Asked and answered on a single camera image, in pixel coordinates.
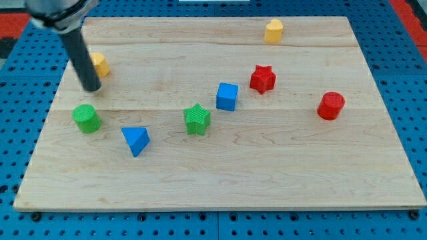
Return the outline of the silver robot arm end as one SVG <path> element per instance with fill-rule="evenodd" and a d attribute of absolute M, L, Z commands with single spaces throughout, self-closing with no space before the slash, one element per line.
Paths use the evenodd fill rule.
<path fill-rule="evenodd" d="M 34 26 L 62 34 L 78 28 L 98 3 L 98 0 L 25 0 L 25 8 Z"/>

